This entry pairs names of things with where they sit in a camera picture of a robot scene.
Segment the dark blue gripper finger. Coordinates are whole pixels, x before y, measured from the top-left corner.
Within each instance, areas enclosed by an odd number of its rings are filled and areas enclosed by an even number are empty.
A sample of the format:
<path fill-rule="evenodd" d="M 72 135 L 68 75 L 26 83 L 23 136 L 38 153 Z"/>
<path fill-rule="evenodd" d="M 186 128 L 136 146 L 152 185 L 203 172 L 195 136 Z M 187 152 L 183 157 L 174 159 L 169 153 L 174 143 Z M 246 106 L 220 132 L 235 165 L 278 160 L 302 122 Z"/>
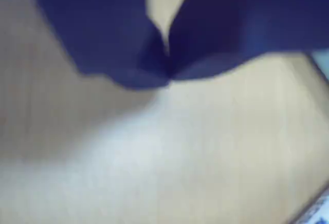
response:
<path fill-rule="evenodd" d="M 78 70 L 127 88 L 167 86 L 162 36 L 145 0 L 36 0 Z"/>
<path fill-rule="evenodd" d="M 212 77 L 269 52 L 328 49 L 328 0 L 184 0 L 169 49 L 175 80 Z"/>

